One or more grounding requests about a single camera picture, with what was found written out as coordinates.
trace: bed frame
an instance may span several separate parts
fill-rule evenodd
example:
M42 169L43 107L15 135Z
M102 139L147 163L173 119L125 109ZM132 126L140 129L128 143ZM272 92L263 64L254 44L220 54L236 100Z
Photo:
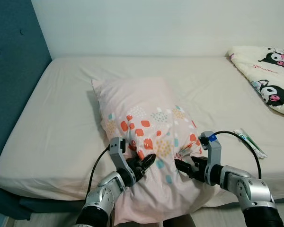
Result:
M0 155L42 73L52 61L31 0L0 0ZM69 212L82 201L20 197L0 189L0 213Z

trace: white bed sheet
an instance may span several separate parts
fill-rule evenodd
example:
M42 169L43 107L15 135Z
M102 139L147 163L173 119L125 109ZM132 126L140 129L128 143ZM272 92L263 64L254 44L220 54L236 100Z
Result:
M0 188L34 198L81 200L98 155L108 144L91 79L165 77L186 103L199 132L244 128L266 152L263 179L284 198L284 115L271 110L226 58L59 58L46 69L0 157ZM222 165L257 176L252 154L219 135ZM93 185L114 170L106 154ZM206 206L236 201L217 189Z

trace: pink pillowcase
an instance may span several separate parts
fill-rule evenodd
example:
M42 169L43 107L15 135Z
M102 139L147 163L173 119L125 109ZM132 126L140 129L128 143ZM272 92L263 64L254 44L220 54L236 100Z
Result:
M126 138L126 156L144 158L155 153L155 163L115 205L115 225L135 221L155 223L177 217L205 204L212 193L197 198L202 187L176 169L179 151L200 156L196 125L181 108L162 78L92 80L100 103L101 125L108 139Z

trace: teal headboard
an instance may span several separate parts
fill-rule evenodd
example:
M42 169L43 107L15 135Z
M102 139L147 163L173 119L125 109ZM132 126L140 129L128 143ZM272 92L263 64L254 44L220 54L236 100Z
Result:
M51 62L30 0L0 0L0 155L27 100ZM19 197L0 189L0 213L29 219Z

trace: cartoon print blanket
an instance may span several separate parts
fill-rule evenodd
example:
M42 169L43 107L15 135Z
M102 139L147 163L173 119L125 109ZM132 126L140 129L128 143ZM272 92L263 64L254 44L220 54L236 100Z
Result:
M266 104L284 114L284 49L234 46L228 54Z

